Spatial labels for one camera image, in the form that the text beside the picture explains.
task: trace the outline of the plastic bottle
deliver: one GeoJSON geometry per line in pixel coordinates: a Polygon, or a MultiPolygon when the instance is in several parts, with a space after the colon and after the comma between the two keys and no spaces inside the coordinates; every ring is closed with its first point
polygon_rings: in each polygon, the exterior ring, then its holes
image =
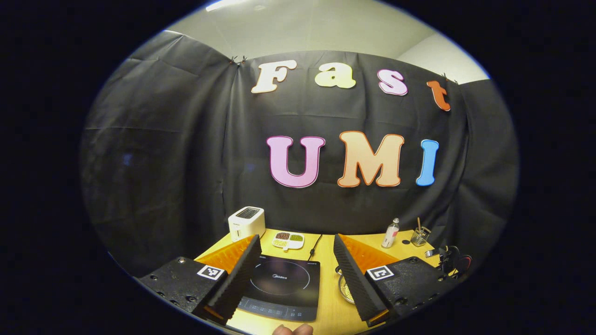
{"type": "Polygon", "coordinates": [[[394,218],[393,222],[389,225],[389,227],[387,227],[387,232],[385,233],[385,238],[383,239],[383,242],[381,243],[381,247],[384,248],[391,248],[391,246],[393,245],[393,242],[395,241],[395,237],[398,234],[399,231],[399,219],[398,218],[394,218]]]}

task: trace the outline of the induction cooktop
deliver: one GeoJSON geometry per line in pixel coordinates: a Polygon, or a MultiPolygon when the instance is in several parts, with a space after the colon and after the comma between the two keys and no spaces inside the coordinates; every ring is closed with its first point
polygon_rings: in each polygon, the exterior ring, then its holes
{"type": "Polygon", "coordinates": [[[320,275],[319,262],[261,255],[238,308],[276,319],[314,321],[320,275]]]}

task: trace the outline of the power cord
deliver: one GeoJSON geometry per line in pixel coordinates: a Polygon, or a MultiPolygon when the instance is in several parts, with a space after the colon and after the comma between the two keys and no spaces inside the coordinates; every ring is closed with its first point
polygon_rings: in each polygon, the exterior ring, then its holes
{"type": "Polygon", "coordinates": [[[311,255],[310,255],[310,256],[308,257],[308,259],[306,260],[307,262],[308,262],[308,261],[311,259],[311,257],[312,257],[312,256],[315,254],[315,248],[316,248],[316,245],[317,245],[317,244],[319,244],[319,240],[321,239],[321,237],[323,237],[323,234],[321,234],[321,236],[319,236],[319,238],[317,238],[317,239],[316,239],[315,246],[314,246],[314,247],[312,247],[312,249],[311,249],[311,255]]]}

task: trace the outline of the black fabric backdrop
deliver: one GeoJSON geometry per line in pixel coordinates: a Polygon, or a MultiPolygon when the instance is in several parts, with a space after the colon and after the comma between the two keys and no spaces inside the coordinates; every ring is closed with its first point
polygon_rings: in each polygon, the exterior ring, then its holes
{"type": "Polygon", "coordinates": [[[326,234],[384,232],[396,216],[402,229],[412,229],[419,216],[433,230],[433,245],[457,245],[478,264],[513,205],[515,138],[490,80],[457,85],[411,64],[338,51],[236,65],[187,36],[162,32],[99,94],[82,140],[82,185],[100,237],[136,276],[179,255],[197,256],[228,232],[227,217],[243,206],[264,208],[270,228],[326,234]],[[250,92],[260,64],[284,60],[298,65],[276,91],[250,92]],[[353,88],[315,83],[318,67],[331,62],[351,66],[353,88]],[[381,69],[401,73],[408,93],[385,94],[381,69]],[[431,80],[447,90],[451,111],[435,104],[431,80]],[[401,184],[339,187],[343,131],[365,133],[373,150],[387,134],[403,136],[401,184]],[[325,139],[314,184],[297,189],[273,179],[266,139],[278,135],[294,140],[288,154],[294,174],[304,170],[300,139],[325,139]],[[423,139],[440,145],[428,187],[415,184],[423,139]]]}

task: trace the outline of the letter i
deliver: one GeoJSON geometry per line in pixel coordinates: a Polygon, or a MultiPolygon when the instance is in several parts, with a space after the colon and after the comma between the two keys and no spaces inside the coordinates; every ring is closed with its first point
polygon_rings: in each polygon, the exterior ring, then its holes
{"type": "Polygon", "coordinates": [[[439,149],[439,143],[431,139],[424,139],[420,146],[424,150],[424,156],[422,159],[422,171],[420,176],[416,179],[416,184],[419,186],[429,186],[434,183],[434,161],[436,158],[437,150],[439,149]]]}

